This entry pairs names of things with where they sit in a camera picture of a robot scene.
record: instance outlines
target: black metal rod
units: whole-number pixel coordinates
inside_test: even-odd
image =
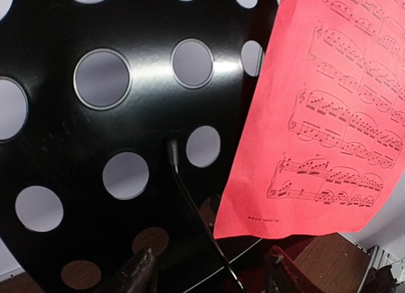
[[[173,176],[175,178],[178,189],[181,191],[181,193],[183,195],[183,198],[186,200],[187,205],[189,206],[189,208],[192,210],[192,212],[196,216],[197,220],[200,223],[200,226],[204,229],[204,231],[206,232],[206,235],[209,237],[212,244],[215,246],[215,249],[218,252],[218,255],[221,257],[221,259],[223,261],[223,265],[224,265],[225,269],[228,270],[229,274],[231,275],[231,277],[237,284],[238,289],[240,290],[240,292],[246,293],[243,283],[241,282],[241,280],[238,278],[238,276],[232,269],[232,267],[229,263],[229,260],[226,258],[226,256],[224,255],[224,253],[221,250],[221,247],[218,245],[217,241],[214,239],[214,236],[211,233],[211,230],[204,223],[204,220],[201,217],[194,200],[192,199],[189,191],[187,190],[187,188],[185,187],[185,185],[183,183],[182,177],[178,170],[178,143],[175,139],[170,139],[168,141],[167,152],[168,152],[168,159],[169,159],[169,163],[171,165],[171,170],[173,172]]]

